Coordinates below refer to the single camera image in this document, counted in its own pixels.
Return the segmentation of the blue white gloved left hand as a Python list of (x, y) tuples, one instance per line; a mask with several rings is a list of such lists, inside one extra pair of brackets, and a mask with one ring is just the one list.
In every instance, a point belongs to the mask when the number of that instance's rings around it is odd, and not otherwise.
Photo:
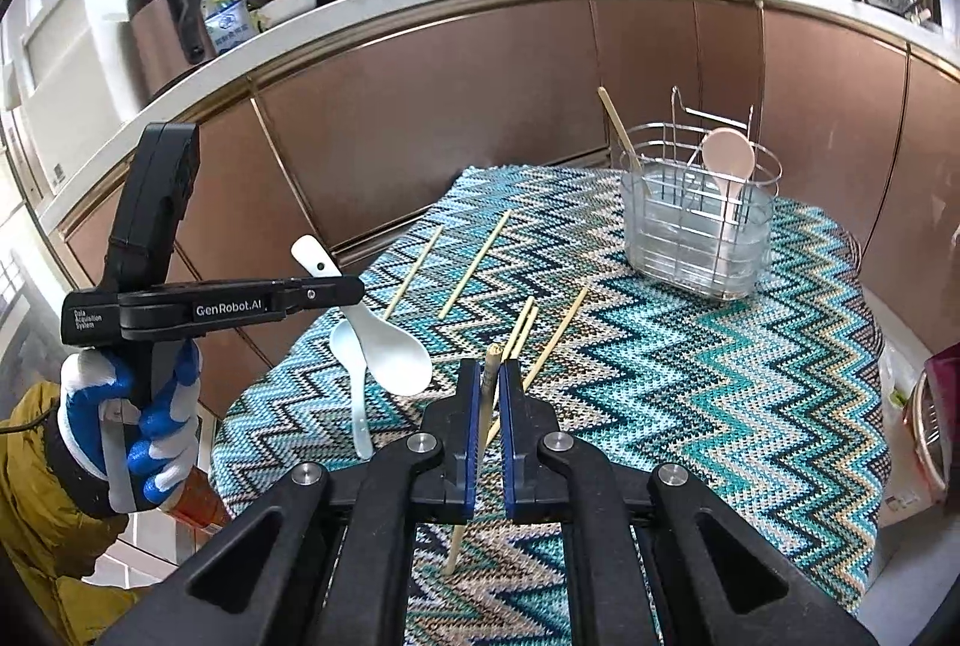
[(65, 360), (46, 454), (76, 508), (106, 519), (178, 501), (199, 454), (200, 370), (197, 344), (184, 342), (140, 409), (133, 370), (116, 355), (83, 348)]

